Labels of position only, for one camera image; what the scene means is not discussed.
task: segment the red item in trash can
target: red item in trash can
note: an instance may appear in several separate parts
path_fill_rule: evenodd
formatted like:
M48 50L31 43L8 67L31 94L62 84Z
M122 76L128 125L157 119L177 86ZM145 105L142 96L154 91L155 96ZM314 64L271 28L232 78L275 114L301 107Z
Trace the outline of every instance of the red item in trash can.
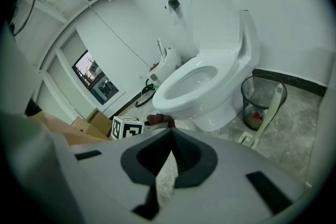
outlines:
M255 119L259 119L259 118L261 118L261 115L260 115L259 112L255 112L255 113L253 114L253 117L254 117Z

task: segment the black baseboard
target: black baseboard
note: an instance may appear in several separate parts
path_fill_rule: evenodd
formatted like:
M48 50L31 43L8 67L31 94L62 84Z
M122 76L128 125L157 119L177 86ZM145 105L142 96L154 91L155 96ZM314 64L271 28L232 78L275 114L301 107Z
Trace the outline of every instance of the black baseboard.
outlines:
M278 72L272 72L272 71L267 71L267 70L262 70L262 69L255 69L252 72L252 74L254 76L259 75L259 74L271 75L281 80L284 84L314 93L321 97L324 97L324 94L327 90L327 87L319 85L315 82L311 82L309 80L297 78L294 76L290 76L290 75L286 75L286 74L282 74Z

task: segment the trash can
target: trash can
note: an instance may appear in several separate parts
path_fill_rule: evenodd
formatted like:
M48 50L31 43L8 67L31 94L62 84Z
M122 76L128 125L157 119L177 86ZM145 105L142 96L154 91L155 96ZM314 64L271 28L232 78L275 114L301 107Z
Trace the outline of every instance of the trash can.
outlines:
M243 119L247 127L254 131L259 129L279 83L283 88L280 108L287 99L287 88L278 78L267 74L258 74L244 80L241 92L244 105Z

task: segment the white toilet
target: white toilet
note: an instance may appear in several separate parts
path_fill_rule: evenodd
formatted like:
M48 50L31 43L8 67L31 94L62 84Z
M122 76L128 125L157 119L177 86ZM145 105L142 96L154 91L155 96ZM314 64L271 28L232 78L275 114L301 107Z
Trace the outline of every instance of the white toilet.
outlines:
M154 107L203 131L220 129L243 108L241 83L259 63L260 43L247 10L229 0L192 0L193 39L200 52L159 87Z

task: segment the toilet lid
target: toilet lid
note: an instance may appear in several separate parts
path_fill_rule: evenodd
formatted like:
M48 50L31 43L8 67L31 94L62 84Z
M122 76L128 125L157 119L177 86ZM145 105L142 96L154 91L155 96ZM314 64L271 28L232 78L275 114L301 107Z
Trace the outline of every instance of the toilet lid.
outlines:
M193 40L199 49L241 48L239 11L232 0L192 0Z

